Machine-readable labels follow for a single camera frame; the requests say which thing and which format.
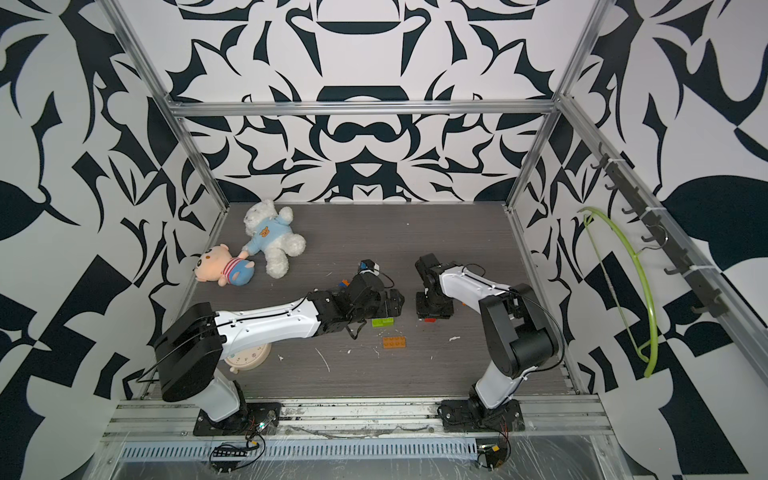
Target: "green lego brick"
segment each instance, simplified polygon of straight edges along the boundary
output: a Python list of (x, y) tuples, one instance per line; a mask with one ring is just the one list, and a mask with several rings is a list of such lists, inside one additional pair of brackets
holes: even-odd
[(395, 317), (391, 316), (389, 318), (373, 319), (371, 320), (371, 323), (373, 326), (390, 326), (395, 324)]

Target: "mounting plate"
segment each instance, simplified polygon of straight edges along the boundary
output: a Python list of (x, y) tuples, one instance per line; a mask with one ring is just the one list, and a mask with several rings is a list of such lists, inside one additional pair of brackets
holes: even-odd
[[(270, 410), (274, 410), (275, 412), (275, 420), (272, 422), (272, 426), (277, 426), (278, 423), (280, 423), (280, 409), (283, 407), (283, 404), (279, 402), (247, 403), (247, 407), (248, 416), (253, 417), (254, 425), (258, 425), (262, 422)], [(242, 432), (233, 432), (231, 430), (222, 430), (213, 426), (208, 419), (208, 415), (206, 415), (203, 410), (200, 410), (200, 414), (197, 416), (197, 421), (194, 425), (194, 430), (192, 430), (192, 435), (196, 437), (221, 437), (239, 435), (240, 433), (245, 433), (245, 430)]]
[(483, 426), (478, 426), (477, 416), (472, 413), (470, 400), (443, 400), (438, 413), (442, 427), (446, 432), (486, 432), (502, 430), (506, 423), (510, 432), (523, 432), (525, 422), (520, 410), (520, 402), (510, 400), (485, 414)]
[(453, 315), (453, 302), (446, 302), (442, 307), (430, 306), (424, 292), (416, 292), (416, 315), (420, 319), (448, 319)]

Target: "white alarm clock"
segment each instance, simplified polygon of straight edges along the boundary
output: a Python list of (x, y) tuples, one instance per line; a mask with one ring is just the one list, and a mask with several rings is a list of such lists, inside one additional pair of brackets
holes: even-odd
[(270, 354), (272, 348), (271, 343), (265, 343), (264, 345), (254, 346), (251, 349), (245, 349), (238, 353), (233, 353), (224, 359), (227, 365), (230, 366), (230, 372), (238, 373), (240, 370), (255, 369), (266, 360), (266, 356)]

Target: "plush toy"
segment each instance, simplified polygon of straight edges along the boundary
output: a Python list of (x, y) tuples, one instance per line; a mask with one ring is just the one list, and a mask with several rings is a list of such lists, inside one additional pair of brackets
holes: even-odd
[(280, 214), (275, 210), (272, 200), (265, 200), (253, 205), (245, 214), (245, 233), (252, 237), (243, 246), (240, 258), (247, 258), (259, 251), (266, 258), (266, 273), (272, 278), (280, 278), (288, 272), (288, 257), (297, 257), (304, 253), (306, 240), (294, 233), (288, 226), (293, 221), (291, 207), (283, 207)]
[(217, 281), (219, 286), (231, 283), (245, 285), (253, 277), (253, 262), (245, 260), (242, 252), (238, 257), (230, 255), (230, 248), (217, 245), (200, 255), (194, 275), (198, 282)]

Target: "clock face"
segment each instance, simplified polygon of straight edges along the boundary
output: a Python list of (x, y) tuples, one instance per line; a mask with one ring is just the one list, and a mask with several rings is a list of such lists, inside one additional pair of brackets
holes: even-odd
[(270, 345), (254, 346), (251, 349), (241, 350), (237, 353), (233, 353), (224, 359), (230, 366), (235, 366), (239, 369), (247, 369), (249, 366), (257, 366), (262, 363), (266, 356), (270, 352)]

